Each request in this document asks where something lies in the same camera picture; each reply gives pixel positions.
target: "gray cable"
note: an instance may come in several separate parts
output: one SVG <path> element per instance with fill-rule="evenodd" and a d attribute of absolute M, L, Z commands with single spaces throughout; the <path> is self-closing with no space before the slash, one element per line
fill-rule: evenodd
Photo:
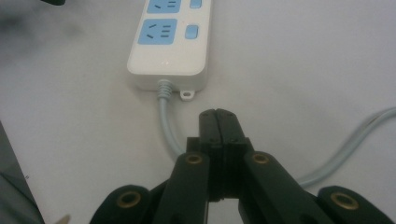
<path fill-rule="evenodd" d="M 171 96 L 172 96 L 172 83 L 170 83 L 167 80 L 160 81 L 158 88 L 158 101 L 160 107 L 160 121 L 161 121 L 161 126 L 163 128 L 163 135 L 165 136 L 165 140 L 168 143 L 169 147 L 178 156 L 184 153 L 184 150 L 177 142 L 175 136 L 172 133 L 166 112 L 168 101 L 170 100 Z"/>
<path fill-rule="evenodd" d="M 396 107 L 384 110 L 373 116 L 367 123 L 361 126 L 344 145 L 323 166 L 309 175 L 297 179 L 301 187 L 306 188 L 332 175 L 356 150 L 364 138 L 386 119 L 396 116 Z"/>

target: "white surface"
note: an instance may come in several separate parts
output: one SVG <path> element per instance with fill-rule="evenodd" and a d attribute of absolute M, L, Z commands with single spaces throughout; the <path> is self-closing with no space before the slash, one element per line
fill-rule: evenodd
<path fill-rule="evenodd" d="M 113 189 L 151 189 L 172 171 L 156 93 L 126 69 L 143 5 L 37 0 L 1 29 L 0 120 L 48 223 L 88 223 Z M 215 1 L 208 84 L 193 102 L 171 102 L 179 141 L 198 135 L 200 112 L 224 108 L 293 176 L 318 167 L 395 106 L 395 11 L 394 1 Z M 395 133 L 393 119 L 309 191 L 353 189 L 396 221 Z M 209 223 L 242 223 L 236 207 L 211 204 Z"/>
<path fill-rule="evenodd" d="M 211 0 L 204 0 L 200 8 L 190 8 L 190 1 L 181 1 L 178 13 L 147 13 L 146 1 L 142 19 L 137 28 L 128 70 L 140 89 L 158 90 L 158 82 L 172 82 L 175 91 L 199 91 L 207 82 L 207 47 L 210 27 Z M 171 45 L 138 44 L 141 27 L 147 19 L 176 19 L 175 39 Z M 198 36 L 186 39 L 188 25 L 198 25 Z"/>

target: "power switch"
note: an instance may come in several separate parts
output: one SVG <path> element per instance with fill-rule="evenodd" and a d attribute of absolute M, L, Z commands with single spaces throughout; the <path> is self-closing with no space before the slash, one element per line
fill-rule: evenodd
<path fill-rule="evenodd" d="M 202 0 L 191 0 L 190 8 L 200 8 L 202 5 Z"/>
<path fill-rule="evenodd" d="M 196 39 L 198 36 L 198 26 L 197 25 L 188 25 L 186 28 L 186 39 Z"/>

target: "blue power outlet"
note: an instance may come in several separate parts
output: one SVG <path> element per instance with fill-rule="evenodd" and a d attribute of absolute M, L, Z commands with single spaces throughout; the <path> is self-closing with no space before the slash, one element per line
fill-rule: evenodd
<path fill-rule="evenodd" d="M 137 42 L 141 45 L 170 45 L 175 39 L 176 26 L 176 19 L 147 19 Z"/>
<path fill-rule="evenodd" d="M 178 13 L 181 0 L 150 0 L 148 13 Z"/>

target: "white power strip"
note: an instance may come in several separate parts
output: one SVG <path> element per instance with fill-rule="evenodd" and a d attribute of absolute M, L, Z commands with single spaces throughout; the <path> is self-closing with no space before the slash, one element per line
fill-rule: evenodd
<path fill-rule="evenodd" d="M 156 91 L 172 83 L 191 100 L 207 80 L 212 0 L 147 0 L 136 32 L 128 70 L 137 87 Z"/>

